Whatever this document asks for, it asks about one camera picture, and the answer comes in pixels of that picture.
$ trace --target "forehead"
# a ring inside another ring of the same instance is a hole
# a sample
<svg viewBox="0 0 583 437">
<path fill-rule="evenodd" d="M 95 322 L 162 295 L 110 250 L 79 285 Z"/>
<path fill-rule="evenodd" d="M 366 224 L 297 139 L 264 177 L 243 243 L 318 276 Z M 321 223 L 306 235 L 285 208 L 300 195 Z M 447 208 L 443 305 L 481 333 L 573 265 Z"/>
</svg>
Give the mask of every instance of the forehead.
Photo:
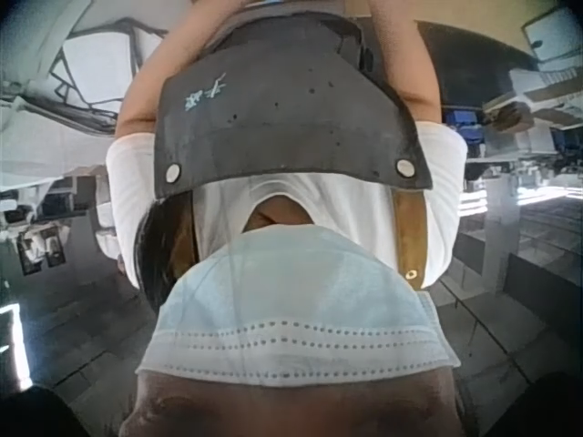
<svg viewBox="0 0 583 437">
<path fill-rule="evenodd" d="M 322 406 L 335 411 L 339 408 L 355 410 L 396 402 L 416 402 L 420 407 L 429 408 L 432 404 L 447 402 L 455 392 L 450 368 L 390 380 L 295 389 L 196 381 L 144 371 L 138 377 L 138 386 L 138 403 L 145 399 L 179 397 L 222 409 L 245 409 L 249 399 L 253 399 L 255 407 L 264 403 L 274 410 L 278 406 L 289 410 L 293 405 L 317 406 L 319 410 L 326 410 Z"/>
<path fill-rule="evenodd" d="M 451 369 L 355 384 L 273 389 L 143 371 L 122 435 L 457 436 Z"/>
</svg>

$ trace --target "snap button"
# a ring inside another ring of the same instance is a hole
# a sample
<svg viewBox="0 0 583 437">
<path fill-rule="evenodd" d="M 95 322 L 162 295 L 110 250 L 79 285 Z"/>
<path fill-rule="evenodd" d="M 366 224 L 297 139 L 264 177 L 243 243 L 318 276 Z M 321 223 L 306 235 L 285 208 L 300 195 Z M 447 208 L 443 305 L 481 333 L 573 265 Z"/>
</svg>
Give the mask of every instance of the snap button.
<svg viewBox="0 0 583 437">
<path fill-rule="evenodd" d="M 174 182 L 179 180 L 179 177 L 180 166 L 178 164 L 172 164 L 170 167 L 168 167 L 168 170 L 166 170 L 166 181 L 169 184 L 173 184 Z"/>
<path fill-rule="evenodd" d="M 397 161 L 397 171 L 404 178 L 412 178 L 415 176 L 415 166 L 413 162 L 407 159 L 400 159 Z"/>
<path fill-rule="evenodd" d="M 415 279 L 417 277 L 417 270 L 409 270 L 404 276 L 407 280 Z"/>
</svg>

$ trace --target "white t-shirt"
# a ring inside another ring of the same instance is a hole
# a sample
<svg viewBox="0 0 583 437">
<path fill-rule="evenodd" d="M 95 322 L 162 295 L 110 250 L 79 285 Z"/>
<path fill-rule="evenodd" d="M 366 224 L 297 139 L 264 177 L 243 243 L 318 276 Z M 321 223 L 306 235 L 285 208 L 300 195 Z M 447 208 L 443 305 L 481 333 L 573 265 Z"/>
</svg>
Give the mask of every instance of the white t-shirt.
<svg viewBox="0 0 583 437">
<path fill-rule="evenodd" d="M 425 192 L 428 256 L 424 287 L 447 269 L 459 226 L 467 153 L 449 127 L 418 122 L 417 131 L 434 188 Z M 107 153 L 111 202 L 128 277 L 137 287 L 134 242 L 138 225 L 154 201 L 154 135 L 118 139 Z M 299 173 L 235 178 L 195 190 L 195 225 L 202 259 L 241 234 L 263 200 L 283 195 L 300 204 L 316 225 L 332 229 L 397 269 L 394 215 L 389 188 L 344 175 Z"/>
</svg>

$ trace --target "surgical mask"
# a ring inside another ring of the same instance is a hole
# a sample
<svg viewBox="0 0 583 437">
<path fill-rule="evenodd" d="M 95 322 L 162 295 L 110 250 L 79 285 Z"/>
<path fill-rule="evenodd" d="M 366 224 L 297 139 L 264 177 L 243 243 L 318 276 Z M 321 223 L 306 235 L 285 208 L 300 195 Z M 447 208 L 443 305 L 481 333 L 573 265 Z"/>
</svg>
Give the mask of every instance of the surgical mask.
<svg viewBox="0 0 583 437">
<path fill-rule="evenodd" d="M 428 293 L 329 229 L 271 226 L 176 283 L 137 372 L 301 387 L 459 365 Z"/>
</svg>

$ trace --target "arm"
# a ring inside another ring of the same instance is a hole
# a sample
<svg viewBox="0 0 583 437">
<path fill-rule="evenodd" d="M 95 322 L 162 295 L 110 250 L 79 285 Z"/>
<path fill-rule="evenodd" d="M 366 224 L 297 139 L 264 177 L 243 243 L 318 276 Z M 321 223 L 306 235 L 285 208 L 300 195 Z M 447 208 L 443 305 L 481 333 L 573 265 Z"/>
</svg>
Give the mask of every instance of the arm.
<svg viewBox="0 0 583 437">
<path fill-rule="evenodd" d="M 248 0 L 198 0 L 162 41 L 129 86 L 119 111 L 116 138 L 154 132 L 162 86 L 192 64 L 220 26 Z"/>
<path fill-rule="evenodd" d="M 416 121 L 441 123 L 441 97 L 431 57 L 413 20 L 411 0 L 369 0 L 389 85 Z"/>
</svg>

